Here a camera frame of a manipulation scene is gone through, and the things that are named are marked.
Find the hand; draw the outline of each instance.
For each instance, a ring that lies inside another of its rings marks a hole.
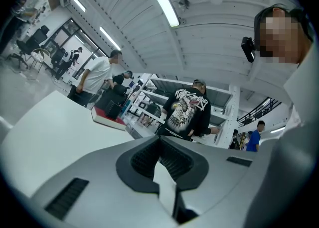
[[[194,130],[191,130],[190,133],[188,134],[189,137],[191,137],[194,133]]]
[[[81,84],[79,84],[78,87],[75,89],[75,91],[76,91],[77,93],[82,92],[82,90],[83,90],[83,85],[81,85]]]
[[[211,133],[210,134],[218,134],[220,129],[216,128],[216,127],[212,127],[211,129]]]

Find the blue shirt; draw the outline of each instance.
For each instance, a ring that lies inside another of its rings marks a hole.
[[[256,145],[259,145],[259,140],[260,140],[260,134],[259,134],[258,130],[255,130],[253,132],[253,134],[251,135],[251,138],[250,138],[250,141],[248,142],[246,151],[257,152]]]

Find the white desk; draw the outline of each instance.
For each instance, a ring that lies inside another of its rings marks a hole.
[[[30,197],[85,154],[130,140],[128,132],[93,122],[90,110],[55,91],[10,130],[0,160],[8,182]]]

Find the black camera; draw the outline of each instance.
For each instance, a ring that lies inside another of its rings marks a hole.
[[[241,48],[243,49],[248,62],[252,63],[255,60],[255,45],[251,38],[243,37],[241,42]]]

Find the black railing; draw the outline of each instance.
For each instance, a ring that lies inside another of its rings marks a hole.
[[[272,111],[275,107],[281,104],[280,101],[277,101],[272,98],[266,98],[262,103],[260,103],[257,107],[255,107],[248,114],[244,115],[242,118],[238,119],[239,127],[250,124],[251,122],[260,119],[265,114]]]

